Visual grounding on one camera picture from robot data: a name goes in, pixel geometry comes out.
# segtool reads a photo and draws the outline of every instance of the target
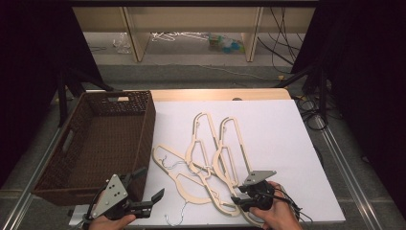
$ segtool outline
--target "cable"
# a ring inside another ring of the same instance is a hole
[[[256,79],[260,79],[260,80],[266,80],[266,81],[279,81],[279,79],[266,79],[266,78],[262,78],[259,76],[255,76],[255,75],[251,75],[251,74],[240,74],[240,73],[236,73],[236,72],[232,72],[230,70],[226,70],[226,69],[221,69],[221,68],[215,68],[215,67],[209,67],[209,66],[205,66],[205,65],[198,65],[200,67],[206,68],[206,69],[213,69],[213,70],[220,70],[220,71],[224,71],[230,74],[234,74],[234,75],[240,75],[240,76],[248,76],[248,77],[252,77],[252,78],[256,78]]]
[[[281,43],[280,41],[277,41],[270,33],[268,33],[268,35],[269,35],[269,37],[271,37],[272,40],[274,40],[275,42],[277,42],[278,44],[280,44],[282,46],[290,47],[291,49],[298,50],[298,51],[300,50],[299,48],[296,48],[296,47],[290,46],[288,44]]]
[[[304,40],[299,36],[299,34],[296,34],[298,38],[301,40],[302,43],[304,43]]]
[[[267,49],[268,51],[270,51],[272,54],[278,56],[279,58],[283,59],[283,60],[286,61],[287,63],[293,65],[293,62],[292,62],[292,61],[290,61],[290,60],[286,59],[285,57],[283,57],[282,55],[276,53],[276,52],[275,52],[275,48],[274,48],[274,49],[271,49],[271,48],[269,48],[268,46],[266,46],[266,45],[260,40],[259,37],[258,37],[258,41],[265,47],[265,49]]]
[[[314,101],[312,100],[306,100],[303,103],[300,103],[300,101],[302,100],[304,96],[302,96],[301,98],[294,98],[295,100],[298,100],[296,102],[297,107],[299,108],[299,110],[303,111],[301,112],[301,116],[302,119],[304,120],[305,124],[307,125],[308,128],[312,129],[312,130],[323,130],[327,127],[328,125],[328,121],[325,117],[320,115],[320,109],[317,108],[317,105]],[[305,104],[311,104],[311,106],[309,108],[304,108]],[[313,121],[314,119],[321,119],[323,122],[323,125],[321,127],[317,126],[313,126],[310,124],[311,121]]]
[[[277,41],[278,41],[278,39],[279,39],[279,36],[282,35],[282,37],[284,38],[284,40],[285,40],[285,42],[286,42],[286,44],[287,44],[289,54],[290,54],[290,56],[292,56],[292,59],[293,59],[293,61],[294,61],[294,60],[296,59],[296,56],[295,56],[295,54],[293,53],[292,49],[290,48],[289,41],[288,41],[287,35],[286,35],[286,27],[285,27],[285,25],[284,25],[284,12],[285,12],[285,8],[282,8],[282,22],[281,22],[281,25],[280,25],[280,23],[278,22],[278,19],[277,19],[277,17],[275,16],[275,14],[274,14],[272,8],[269,8],[269,9],[271,10],[272,16],[274,17],[274,20],[275,20],[275,22],[277,23],[277,26],[278,26],[278,29],[279,29]]]
[[[311,217],[309,217],[308,215],[306,215],[303,212],[299,212],[300,214],[302,214],[302,216],[305,216],[307,219],[310,220],[310,226],[313,225],[313,219]],[[308,226],[308,224],[305,222],[305,220],[303,218],[299,218],[305,225]]]
[[[83,225],[82,228],[84,230],[87,230],[89,228],[89,222],[93,220],[93,217],[91,215],[91,212],[93,210],[93,206],[96,204],[98,201],[98,198],[100,194],[105,190],[107,185],[103,185],[99,190],[96,192],[95,196],[93,196],[92,202],[89,204],[89,208],[87,209],[86,216],[83,217]]]

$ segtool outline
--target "wicker basket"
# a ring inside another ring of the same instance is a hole
[[[113,173],[148,168],[154,125],[149,91],[82,94],[32,193],[60,206],[90,203]],[[134,182],[141,200],[146,177]]]

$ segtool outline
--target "basket handle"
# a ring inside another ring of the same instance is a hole
[[[131,101],[131,99],[127,96],[121,96],[121,97],[116,97],[116,96],[107,96],[107,100],[111,103],[116,103],[116,102],[128,102]]]
[[[95,196],[96,192],[98,190],[97,189],[79,189],[79,190],[71,190],[69,191],[69,194],[71,196],[75,196],[75,197],[93,197]]]
[[[66,136],[65,142],[63,143],[63,146],[62,146],[62,151],[63,151],[63,153],[67,153],[67,152],[68,152],[68,149],[69,149],[69,147],[71,146],[72,141],[73,141],[73,139],[74,139],[74,135],[75,135],[74,131],[73,131],[72,129],[69,130],[69,133],[68,133],[68,135]]]

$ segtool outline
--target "human hand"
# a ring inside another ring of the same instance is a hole
[[[134,220],[134,215],[126,215],[117,220],[110,220],[105,216],[100,216],[93,219],[90,223],[89,230],[123,230]]]
[[[284,197],[281,192],[281,185],[273,181],[268,181],[275,188],[274,196]],[[251,207],[250,212],[265,221],[263,229],[272,228],[273,230],[301,230],[302,226],[292,212],[290,205],[282,200],[275,199],[269,210],[261,210],[257,207]]]

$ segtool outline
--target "white board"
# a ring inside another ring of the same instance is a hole
[[[252,170],[276,171],[277,174],[269,180],[282,184],[289,196],[303,208],[302,212],[314,222],[345,220],[294,101],[158,102],[155,103],[155,108],[154,147],[164,144],[185,153],[191,144],[193,119],[197,114],[206,112],[212,116],[217,135],[221,121],[234,117],[239,124]],[[207,126],[204,121],[205,119],[201,119],[199,130],[204,130]],[[232,132],[233,129],[227,127],[226,135]],[[231,140],[228,144],[238,145],[238,142],[233,143],[234,139],[228,139]],[[204,140],[204,143],[209,145],[209,141]],[[245,162],[240,156],[236,156],[234,162],[241,184],[247,176]],[[166,165],[174,164],[176,159],[171,159],[169,154]],[[182,164],[176,165],[174,170],[188,172],[186,165]],[[165,215],[169,215],[170,223],[178,223],[181,220],[181,209],[185,200],[177,192],[173,180],[151,159],[143,200],[150,200],[163,188],[164,197],[154,205],[151,217],[136,219],[131,225],[170,227]],[[221,186],[216,189],[221,197],[229,197],[230,192],[227,189]],[[190,188],[189,192],[197,196],[207,196],[204,190],[196,186]],[[85,206],[79,206],[70,224],[75,224],[77,221],[74,221],[74,218],[81,217],[84,211]],[[178,227],[244,225],[248,226],[249,223],[242,215],[228,217],[215,209],[212,203],[188,203],[184,208],[183,221]]]

